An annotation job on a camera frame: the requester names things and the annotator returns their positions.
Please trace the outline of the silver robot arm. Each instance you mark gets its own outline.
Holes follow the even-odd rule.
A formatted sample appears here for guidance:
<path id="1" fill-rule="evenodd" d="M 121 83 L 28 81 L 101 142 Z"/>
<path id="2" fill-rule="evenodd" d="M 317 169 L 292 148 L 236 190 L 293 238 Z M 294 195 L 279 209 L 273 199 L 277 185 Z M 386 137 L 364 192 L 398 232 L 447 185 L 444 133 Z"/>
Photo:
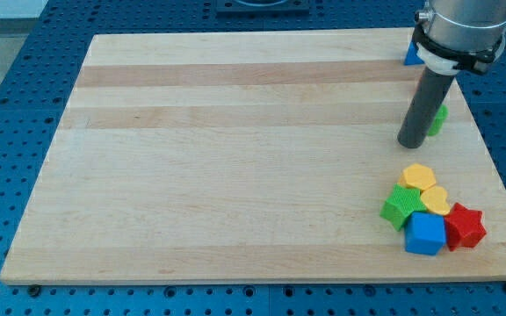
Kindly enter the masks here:
<path id="1" fill-rule="evenodd" d="M 426 0 L 415 22 L 416 54 L 440 75 L 483 75 L 505 48 L 506 0 Z"/>

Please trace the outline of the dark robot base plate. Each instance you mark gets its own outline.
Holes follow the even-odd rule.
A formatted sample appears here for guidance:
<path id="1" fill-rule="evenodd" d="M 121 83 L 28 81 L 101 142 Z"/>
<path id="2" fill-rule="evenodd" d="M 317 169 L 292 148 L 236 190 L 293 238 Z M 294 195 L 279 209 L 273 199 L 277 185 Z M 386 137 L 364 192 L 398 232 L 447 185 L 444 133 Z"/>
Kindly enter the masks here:
<path id="1" fill-rule="evenodd" d="M 215 0 L 218 14 L 308 12 L 310 0 Z"/>

